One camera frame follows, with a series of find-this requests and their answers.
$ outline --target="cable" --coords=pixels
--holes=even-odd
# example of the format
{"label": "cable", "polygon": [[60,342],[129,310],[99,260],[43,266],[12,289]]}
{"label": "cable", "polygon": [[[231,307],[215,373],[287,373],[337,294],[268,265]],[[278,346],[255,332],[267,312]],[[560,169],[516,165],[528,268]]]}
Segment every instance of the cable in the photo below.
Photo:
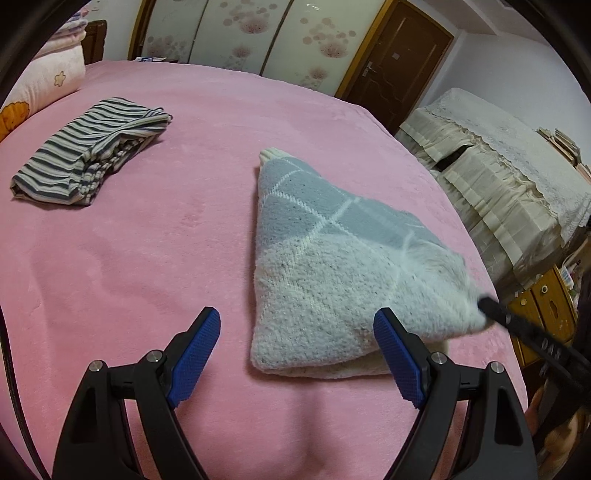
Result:
{"label": "cable", "polygon": [[12,363],[12,353],[10,351],[10,342],[8,340],[8,329],[6,327],[6,320],[4,320],[4,314],[2,313],[2,307],[0,306],[0,348],[2,349],[2,357],[4,358],[4,370],[6,372],[6,380],[8,382],[8,391],[10,392],[10,398],[12,400],[12,408],[14,409],[14,414],[17,417],[18,427],[21,429],[22,438],[25,441],[25,445],[27,446],[27,450],[29,451],[29,455],[31,455],[31,459],[37,467],[39,474],[41,475],[41,479],[43,480],[51,480],[45,465],[43,465],[43,461],[39,456],[39,452],[35,448],[35,443],[33,442],[33,437],[31,437],[31,432],[29,432],[29,427],[27,426],[27,420],[25,419],[25,414],[22,410],[21,399],[18,395],[18,387],[17,387],[17,379],[14,374],[14,364]]}

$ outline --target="pink bed sheet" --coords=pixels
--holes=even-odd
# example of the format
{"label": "pink bed sheet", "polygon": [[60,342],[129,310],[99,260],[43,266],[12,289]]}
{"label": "pink bed sheet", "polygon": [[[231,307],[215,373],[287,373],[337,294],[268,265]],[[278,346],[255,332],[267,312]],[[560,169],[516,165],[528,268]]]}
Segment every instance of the pink bed sheet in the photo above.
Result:
{"label": "pink bed sheet", "polygon": [[[101,99],[123,96],[174,117],[159,142],[107,179],[88,208],[11,199],[8,182],[54,132]],[[415,419],[391,377],[265,376],[248,362],[255,315],[258,154],[277,147],[335,185],[417,215],[493,292],[475,246],[431,175],[364,109],[255,75],[201,66],[101,62],[86,83],[0,144],[0,301],[33,438],[51,468],[88,363],[135,362],[186,329],[204,306],[222,334],[191,399],[177,410],[212,480],[383,478]],[[500,328],[453,340],[460,364],[506,365],[526,395]],[[449,468],[463,421],[437,477]],[[129,412],[144,473],[158,478]],[[22,441],[0,381],[0,422]]]}

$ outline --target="cabinet drawer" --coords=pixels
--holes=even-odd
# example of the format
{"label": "cabinet drawer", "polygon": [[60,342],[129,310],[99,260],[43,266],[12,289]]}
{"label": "cabinet drawer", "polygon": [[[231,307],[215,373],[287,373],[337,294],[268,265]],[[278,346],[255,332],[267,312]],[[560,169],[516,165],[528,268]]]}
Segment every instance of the cabinet drawer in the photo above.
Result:
{"label": "cabinet drawer", "polygon": [[[532,295],[531,290],[523,292],[521,295],[519,295],[519,297],[513,300],[509,304],[509,309],[517,315],[525,317],[538,327],[544,328],[544,323],[540,317],[540,312],[538,311],[538,307],[535,304],[534,296]],[[535,362],[539,358],[537,353],[535,353],[531,348],[523,345],[523,343],[521,343],[519,340],[511,337],[511,341],[513,342],[513,348],[515,350],[517,360],[519,360],[519,363],[522,367],[527,367],[527,365]]]}
{"label": "cabinet drawer", "polygon": [[559,275],[556,268],[546,272],[531,287],[531,292],[546,331],[561,342],[568,342],[574,335],[574,310]]}

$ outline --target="sliding wardrobe door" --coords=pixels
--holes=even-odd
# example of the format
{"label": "sliding wardrobe door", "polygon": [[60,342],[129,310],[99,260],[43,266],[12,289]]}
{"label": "sliding wardrobe door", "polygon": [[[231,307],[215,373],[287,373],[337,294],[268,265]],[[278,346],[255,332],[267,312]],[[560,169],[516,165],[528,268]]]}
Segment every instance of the sliding wardrobe door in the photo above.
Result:
{"label": "sliding wardrobe door", "polygon": [[189,63],[260,73],[290,0],[209,0]]}
{"label": "sliding wardrobe door", "polygon": [[142,55],[187,63],[207,0],[156,0]]}
{"label": "sliding wardrobe door", "polygon": [[384,0],[295,0],[263,76],[334,95]]}

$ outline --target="gray and white towel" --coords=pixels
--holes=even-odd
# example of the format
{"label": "gray and white towel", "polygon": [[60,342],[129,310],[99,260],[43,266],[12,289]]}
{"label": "gray and white towel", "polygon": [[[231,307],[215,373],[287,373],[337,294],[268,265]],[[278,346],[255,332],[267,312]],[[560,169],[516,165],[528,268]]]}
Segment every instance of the gray and white towel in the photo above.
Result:
{"label": "gray and white towel", "polygon": [[20,199],[90,205],[105,176],[119,171],[171,120],[161,108],[102,100],[52,135],[12,178],[10,189]]}
{"label": "gray and white towel", "polygon": [[490,325],[463,258],[414,215],[339,189],[274,148],[261,153],[258,193],[251,361],[259,370],[388,373],[372,328],[382,307],[427,343]]}

